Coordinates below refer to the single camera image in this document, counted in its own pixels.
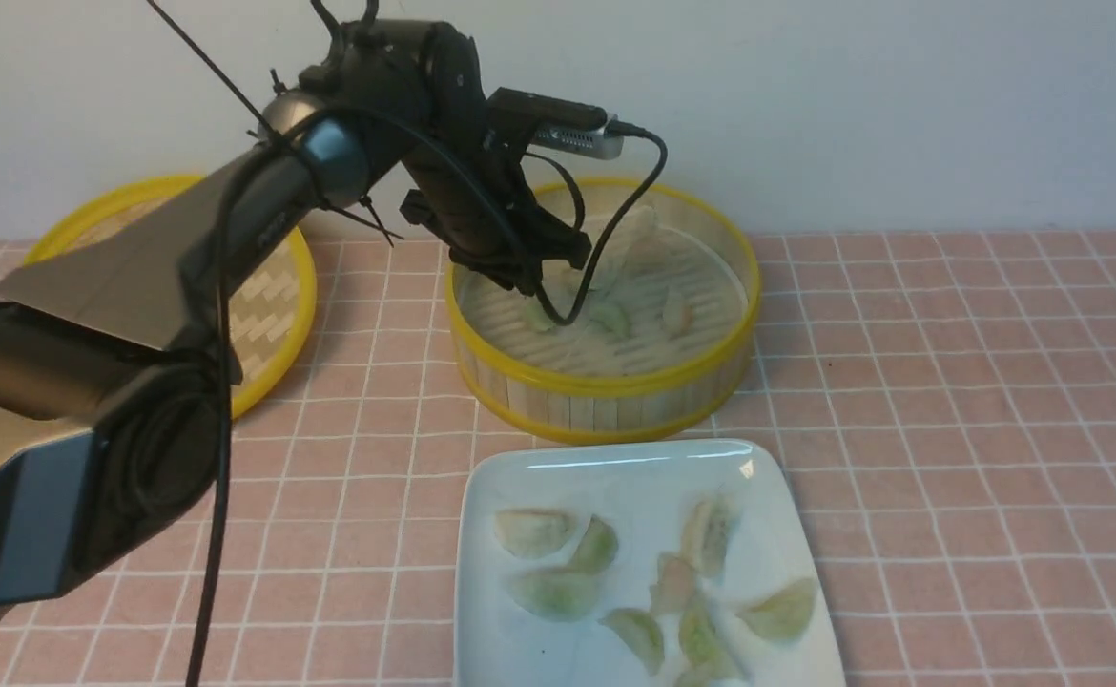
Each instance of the steamer basket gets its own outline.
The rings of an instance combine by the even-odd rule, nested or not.
[[[635,180],[580,181],[594,240],[636,186]],[[537,201],[566,221],[575,214],[562,184],[541,187]],[[522,296],[461,267],[450,269],[458,368],[485,408],[545,439],[607,444],[663,439],[698,425],[732,396],[750,365],[762,293],[749,240],[714,209],[680,191],[653,186],[635,207],[648,204],[680,259],[622,287],[633,328],[627,340],[589,332],[597,326],[587,321],[586,309],[571,327],[536,333],[519,317]],[[614,232],[602,265],[631,246],[627,225],[636,212]],[[561,278],[552,268],[562,270],[546,267],[547,287]],[[693,306],[692,329],[675,339],[660,326],[668,288],[683,290]],[[559,312],[569,307],[555,304]]]

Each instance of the white wall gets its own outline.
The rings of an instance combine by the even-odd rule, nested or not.
[[[325,52],[306,0],[164,3],[258,104],[269,67],[292,77]],[[747,229],[1116,225],[1116,0],[386,0],[402,13],[474,36],[488,90],[660,132],[664,182]],[[213,168],[249,123],[141,0],[0,0],[1,238]],[[635,144],[575,168],[652,159]],[[394,222],[407,187],[374,194]]]

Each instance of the black cable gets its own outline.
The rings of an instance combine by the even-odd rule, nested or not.
[[[211,72],[214,72],[214,75],[219,77],[220,81],[223,81],[223,86],[227,86],[227,89],[232,91],[232,95],[240,100],[240,104],[243,104],[244,108],[252,113],[252,116],[257,118],[258,124],[266,127],[266,130],[269,132],[267,135],[275,135],[273,128],[271,128],[270,123],[266,122],[266,118],[261,116],[260,109],[257,109],[256,106],[252,105],[252,101],[250,101],[248,97],[244,97],[244,93],[241,93],[240,88],[235,88],[235,84],[232,83],[232,79],[227,78],[227,74],[223,74],[223,69],[219,69],[219,65],[214,64],[210,56],[206,56],[206,52],[201,48],[201,45],[198,45],[192,38],[189,38],[189,33],[186,33],[186,31],[184,31],[184,29],[181,28],[181,26],[176,23],[175,20],[170,17],[169,13],[164,11],[164,8],[161,8],[155,0],[147,0],[147,4],[152,6],[155,13],[158,14],[161,19],[164,19],[164,22],[169,25],[169,28],[171,28],[171,30],[173,30],[181,40],[184,40],[184,43],[187,45],[187,47],[195,56],[198,56],[198,58],[200,58],[200,60],[210,67]]]
[[[600,253],[605,252],[605,246],[609,242],[609,235],[614,234],[614,230],[618,228],[618,223],[622,222],[627,212],[631,212],[631,207],[642,199],[642,195],[653,186],[655,180],[660,178],[661,173],[664,171],[664,165],[667,163],[667,145],[664,144],[664,139],[661,136],[653,134],[653,132],[646,130],[642,127],[631,125],[631,123],[610,123],[607,129],[609,134],[616,135],[628,135],[632,138],[646,138],[655,144],[655,148],[660,149],[660,159],[655,161],[655,165],[651,168],[651,174],[646,175],[638,187],[634,190],[631,195],[622,203],[618,207],[618,212],[614,213],[614,216],[609,219],[607,225],[605,225],[605,231],[600,232],[600,239],[596,241],[596,246],[593,248],[591,257],[588,257],[587,265],[584,268],[584,280],[579,283],[579,290],[575,291],[575,301],[570,306],[570,312],[567,312],[566,317],[559,316],[557,310],[555,310],[554,302],[549,300],[549,294],[546,293],[545,288],[539,283],[537,286],[537,300],[541,302],[541,309],[545,310],[546,316],[558,325],[559,327],[566,327],[575,321],[575,318],[579,317],[580,309],[584,308],[584,301],[587,299],[587,291],[593,287],[593,273],[596,271],[596,264],[600,261]]]
[[[219,331],[219,349],[217,357],[219,361],[217,393],[218,417],[219,417],[219,448],[217,456],[217,470],[214,470],[214,509],[210,522],[210,542],[206,546],[206,569],[201,579],[201,596],[198,601],[198,621],[193,631],[193,648],[189,651],[189,668],[186,673],[186,687],[198,687],[201,680],[201,665],[206,655],[206,639],[210,636],[210,618],[214,610],[214,592],[219,587],[219,570],[223,555],[223,534],[227,531],[227,503],[231,494],[232,482],[232,381],[231,360],[228,352],[232,349],[232,331],[230,319],[228,319],[228,296],[227,292],[227,231],[230,230],[232,209],[240,200],[252,178],[262,168],[275,159],[278,149],[267,147],[249,157],[243,165],[232,175],[219,204],[219,213],[214,219],[214,265],[217,265],[217,277],[214,280],[214,309],[217,309],[217,327]]]
[[[341,42],[341,25],[337,23],[337,18],[333,16],[333,12],[328,11],[325,3],[321,0],[311,0],[312,11],[317,12],[317,17],[321,18],[321,23],[325,25],[325,30],[330,35],[330,40],[335,43]]]
[[[379,234],[383,234],[384,239],[388,241],[389,246],[392,246],[393,244],[393,239],[396,239],[398,241],[405,241],[404,235],[397,234],[396,231],[389,231],[384,226],[384,222],[379,221],[379,214],[376,214],[376,210],[373,209],[371,204],[366,204],[364,205],[364,207],[371,210],[371,216],[375,217],[376,223],[371,223],[369,221],[366,221],[365,219],[358,216],[358,214],[354,214],[353,212],[350,212],[350,210],[339,209],[337,207],[337,205],[330,205],[326,203],[321,205],[321,207],[319,209],[325,210],[326,213],[339,214],[345,219],[348,219],[348,221],[356,221],[358,223],[362,223],[363,226],[367,226],[378,231]]]
[[[363,9],[363,18],[358,19],[358,22],[363,25],[364,30],[368,30],[376,21],[376,14],[379,12],[379,0],[367,0],[367,4]]]
[[[558,164],[558,161],[555,161],[554,157],[537,155],[537,153],[529,153],[528,151],[525,151],[523,154],[528,157],[532,157],[532,159],[545,162],[549,166],[552,166],[554,170],[558,171],[558,175],[561,176],[562,183],[567,184],[567,192],[570,193],[571,204],[575,204],[575,224],[571,229],[574,231],[580,231],[584,229],[584,215],[586,213],[584,193],[579,191],[579,184],[575,183],[575,177],[570,175],[567,168],[564,168],[564,166]]]
[[[358,204],[363,205],[364,209],[367,209],[367,212],[371,213],[371,217],[374,219],[376,223],[378,223],[381,231],[384,231],[385,234],[395,235],[401,241],[405,241],[405,239],[401,234],[393,234],[393,232],[388,231],[387,229],[384,229],[384,222],[381,221],[379,213],[376,212],[375,205],[371,204],[371,195],[364,195],[363,199],[358,199]],[[388,240],[389,246],[392,246],[392,243],[393,243],[392,240]]]

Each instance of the yellow rim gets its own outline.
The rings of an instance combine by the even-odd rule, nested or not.
[[[75,240],[78,240],[79,235],[104,219],[129,209],[132,205],[177,195],[200,182],[201,178],[203,178],[201,175],[162,175],[105,193],[99,199],[75,210],[74,213],[67,214],[28,251],[25,262],[44,261],[45,258],[64,253],[74,246]],[[248,380],[232,396],[232,417],[234,418],[243,416],[258,400],[263,399],[275,387],[275,384],[282,379],[287,370],[291,369],[291,365],[295,364],[299,351],[305,348],[305,342],[308,340],[312,318],[317,316],[317,265],[312,262],[308,242],[305,241],[305,235],[299,231],[299,228],[292,230],[286,240],[287,246],[291,251],[291,260],[299,271],[296,325],[291,327],[291,331],[287,332],[282,347],[279,347],[273,357],[267,361],[264,372],[257,379]]]
[[[636,429],[632,432],[586,432],[561,429],[561,427],[546,425],[543,422],[525,417],[519,413],[511,413],[510,408],[501,404],[500,400],[494,399],[493,396],[485,394],[482,387],[478,386],[478,383],[470,377],[470,370],[465,369],[465,365],[463,365],[462,361],[456,362],[456,369],[461,370],[461,377],[465,380],[465,386],[470,388],[475,399],[481,401],[481,405],[484,405],[485,409],[489,409],[490,413],[500,417],[502,422],[509,423],[509,425],[516,427],[516,429],[519,429],[520,432],[540,436],[542,439],[558,441],[558,443],[561,444],[575,444],[580,446],[594,444],[633,444],[638,443],[638,441],[666,439],[667,436],[689,429],[689,427],[698,425],[698,423],[711,417],[712,413],[715,413],[720,406],[723,406],[728,399],[732,398],[732,395],[737,393],[737,387],[740,387],[740,381],[745,377],[745,374],[749,372],[749,368],[741,368],[737,381],[729,386],[719,397],[715,397],[715,400],[708,404],[705,408],[700,408],[694,414],[689,414],[689,416],[668,422],[665,425],[650,426],[646,427],[646,429]]]
[[[633,178],[589,177],[580,178],[579,184],[580,186],[585,186],[585,184],[600,184],[602,186],[612,184],[612,186],[633,187],[637,186],[638,182]],[[547,186],[537,188],[536,193],[541,195],[541,193],[548,193],[565,187],[566,184],[550,183],[547,184]],[[741,251],[745,251],[745,254],[750,255],[749,270],[750,277],[753,279],[751,280],[752,288],[750,288],[748,294],[749,303],[747,303],[745,317],[741,318],[741,321],[738,322],[735,329],[732,330],[732,333],[729,333],[727,338],[716,345],[716,347],[711,348],[710,351],[693,358],[693,360],[685,361],[685,364],[681,364],[680,366],[653,371],[653,374],[635,375],[635,377],[577,377],[577,375],[558,374],[557,371],[525,365],[521,361],[507,356],[500,351],[500,349],[492,347],[485,339],[481,338],[481,335],[474,331],[474,328],[465,320],[465,317],[463,317],[463,313],[461,312],[461,308],[456,303],[454,265],[449,269],[449,286],[444,290],[444,299],[448,301],[449,312],[450,316],[452,316],[452,330],[463,340],[463,342],[465,342],[465,345],[468,345],[468,347],[470,347],[475,357],[488,361],[490,366],[492,366],[496,370],[501,371],[501,374],[507,375],[507,377],[527,383],[532,387],[545,388],[546,391],[556,391],[570,396],[603,398],[654,394],[666,390],[666,388],[684,386],[684,384],[701,378],[702,375],[709,374],[719,365],[722,365],[724,360],[732,357],[732,354],[735,354],[742,345],[745,344],[745,339],[752,340],[753,321],[758,318],[758,308],[760,306],[760,301],[762,300],[762,297],[760,297],[762,296],[762,273],[760,273],[760,269],[758,269],[758,258],[753,255],[753,246],[750,246],[749,239],[745,238],[744,232],[741,232],[740,229],[737,228],[735,223],[729,221],[723,213],[712,209],[711,205],[694,199],[693,195],[689,195],[689,193],[683,191],[662,186],[662,184],[658,183],[651,187],[651,192],[674,196],[674,199],[692,204],[694,207],[701,209],[702,212],[715,217],[716,221],[723,223],[723,226],[727,228],[729,234],[732,235],[732,239],[740,244]],[[470,388],[474,388],[474,391],[478,390],[478,386],[474,386],[474,384],[470,384]],[[527,432],[535,433],[532,429],[528,429]],[[654,434],[654,430],[648,430],[648,433]]]

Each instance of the dumpling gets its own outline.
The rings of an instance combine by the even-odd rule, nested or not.
[[[720,494],[699,501],[681,532],[681,557],[690,561],[702,578],[719,578],[728,558],[728,542],[737,528],[740,512]]]
[[[549,567],[516,574],[507,592],[523,610],[555,622],[586,617],[600,597],[600,578],[569,567]]]
[[[685,333],[693,322],[693,308],[689,300],[681,294],[676,288],[667,289],[667,297],[664,300],[664,309],[661,312],[661,325],[668,339],[675,339]]]
[[[631,316],[627,316],[622,306],[614,303],[613,300],[596,301],[587,310],[587,317],[604,327],[614,339],[631,339]]]
[[[660,214],[655,213],[653,205],[644,205],[632,214],[632,225],[625,228],[627,231],[624,234],[631,246],[623,255],[623,271],[632,277],[655,273],[664,268],[672,253],[666,238],[658,231]]]
[[[753,635],[769,642],[790,642],[808,629],[817,604],[818,587],[814,578],[797,579],[762,603],[737,615]]]
[[[673,687],[708,687],[715,681],[713,666],[710,664],[692,665],[676,678]]]
[[[661,553],[655,567],[658,570],[651,586],[651,612],[657,617],[681,612],[698,590],[698,572],[687,560],[667,552]]]
[[[575,534],[570,513],[545,509],[510,509],[494,513],[494,536],[511,555],[539,559],[561,549]]]
[[[664,633],[660,623],[637,609],[616,609],[600,619],[600,625],[615,631],[642,661],[646,674],[655,676],[664,662]]]
[[[593,281],[588,283],[588,291],[607,291],[614,288],[614,283],[618,282],[618,277],[622,274],[622,257],[609,255],[606,253],[600,254],[600,260],[596,262],[596,268],[593,270]],[[583,281],[583,273],[580,273],[580,281]]]
[[[705,666],[709,678],[744,678],[737,659],[733,659],[732,654],[723,647],[723,640],[714,629],[711,612],[708,611],[705,597],[702,594],[694,594],[685,606],[685,612],[681,613],[681,622],[677,626],[676,639],[681,645],[681,652],[685,654],[690,665],[694,668]]]
[[[537,299],[527,299],[523,301],[523,304],[520,306],[520,319],[523,320],[525,327],[537,331],[537,333],[545,333],[555,327],[555,321],[549,319],[545,308],[541,307],[541,301]]]
[[[616,555],[618,555],[618,534],[609,523],[594,515],[593,521],[587,523],[584,539],[580,539],[579,546],[575,548],[575,554],[571,555],[568,567],[573,570],[600,574],[614,562]]]

